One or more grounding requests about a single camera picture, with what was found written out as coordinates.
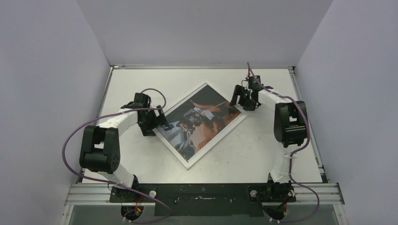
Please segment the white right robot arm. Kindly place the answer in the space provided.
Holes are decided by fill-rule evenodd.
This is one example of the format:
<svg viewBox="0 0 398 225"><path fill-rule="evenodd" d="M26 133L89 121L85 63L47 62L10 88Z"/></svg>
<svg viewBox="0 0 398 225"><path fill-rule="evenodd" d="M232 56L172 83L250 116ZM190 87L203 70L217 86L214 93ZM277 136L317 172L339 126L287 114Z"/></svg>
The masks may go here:
<svg viewBox="0 0 398 225"><path fill-rule="evenodd" d="M247 86L236 85L230 106L240 105L245 111L254 111L259 106L266 106L274 113L273 132L280 143L270 178L274 182L266 186L266 197L277 201L284 195L280 184L291 182L291 171L296 153L308 146L310 140L306 104L283 96L270 86L260 83L260 76L245 78Z"/></svg>

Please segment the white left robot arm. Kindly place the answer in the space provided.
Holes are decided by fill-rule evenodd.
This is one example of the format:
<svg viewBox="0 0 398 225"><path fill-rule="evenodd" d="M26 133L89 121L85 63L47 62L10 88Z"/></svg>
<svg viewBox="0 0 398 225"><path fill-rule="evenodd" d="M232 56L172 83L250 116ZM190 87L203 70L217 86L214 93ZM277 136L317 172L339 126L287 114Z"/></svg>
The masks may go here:
<svg viewBox="0 0 398 225"><path fill-rule="evenodd" d="M138 125L143 136L154 136L161 126L170 127L163 112L165 104L152 106L152 99L144 91L121 106L117 113L106 116L106 121L84 128L79 164L82 168L103 176L122 189L128 202L140 196L136 175L121 164L120 137L130 127Z"/></svg>

